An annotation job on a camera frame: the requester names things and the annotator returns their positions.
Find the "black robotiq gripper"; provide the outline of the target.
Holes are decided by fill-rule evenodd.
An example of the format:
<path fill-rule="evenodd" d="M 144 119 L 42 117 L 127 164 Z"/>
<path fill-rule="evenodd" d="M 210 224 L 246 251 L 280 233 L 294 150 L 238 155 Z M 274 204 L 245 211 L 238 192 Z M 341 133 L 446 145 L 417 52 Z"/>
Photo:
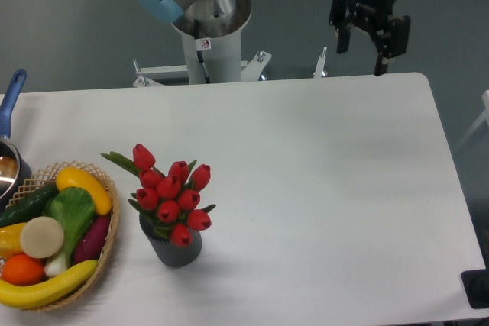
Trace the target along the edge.
<path fill-rule="evenodd" d="M 346 53 L 349 49 L 353 25 L 363 31 L 379 31 L 375 37 L 377 60 L 374 75 L 387 72 L 391 59 L 407 52 L 411 18 L 403 16 L 391 18 L 396 0 L 332 0 L 329 24 L 337 34 L 336 53 Z"/>

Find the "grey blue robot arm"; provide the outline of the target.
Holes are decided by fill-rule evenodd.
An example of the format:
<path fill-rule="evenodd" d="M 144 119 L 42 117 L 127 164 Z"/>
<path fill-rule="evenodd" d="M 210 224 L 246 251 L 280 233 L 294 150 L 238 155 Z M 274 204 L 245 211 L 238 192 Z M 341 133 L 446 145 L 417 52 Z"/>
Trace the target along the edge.
<path fill-rule="evenodd" d="M 270 59 L 258 54 L 241 63 L 241 32 L 251 17 L 251 0 L 138 0 L 154 18 L 172 24 L 182 37 L 192 84 L 257 80 Z M 374 74 L 407 51 L 411 20 L 393 15 L 396 0 L 332 0 L 329 24 L 337 53 L 348 51 L 351 30 L 367 33 L 376 47 Z"/>

